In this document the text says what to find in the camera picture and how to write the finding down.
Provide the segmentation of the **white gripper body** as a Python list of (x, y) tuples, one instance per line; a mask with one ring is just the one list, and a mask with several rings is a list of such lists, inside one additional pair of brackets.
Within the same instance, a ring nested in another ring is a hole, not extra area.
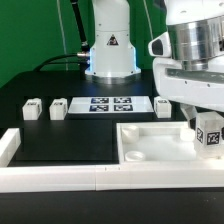
[(155, 58), (153, 74), (158, 94), (165, 99), (224, 112), (224, 73), (186, 71), (170, 58)]

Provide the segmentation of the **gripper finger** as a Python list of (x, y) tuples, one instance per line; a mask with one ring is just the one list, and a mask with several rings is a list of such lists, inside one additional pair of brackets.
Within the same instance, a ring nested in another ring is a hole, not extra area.
[(188, 127), (195, 129), (197, 110), (194, 106), (188, 104), (180, 104), (180, 109), (188, 122)]

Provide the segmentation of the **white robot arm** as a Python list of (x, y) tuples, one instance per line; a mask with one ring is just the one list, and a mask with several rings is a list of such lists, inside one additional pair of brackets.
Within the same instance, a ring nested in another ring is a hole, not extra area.
[[(166, 31), (148, 44), (158, 94), (224, 112), (224, 0), (164, 0)], [(95, 43), (88, 79), (124, 83), (140, 75), (127, 0), (92, 0)]]

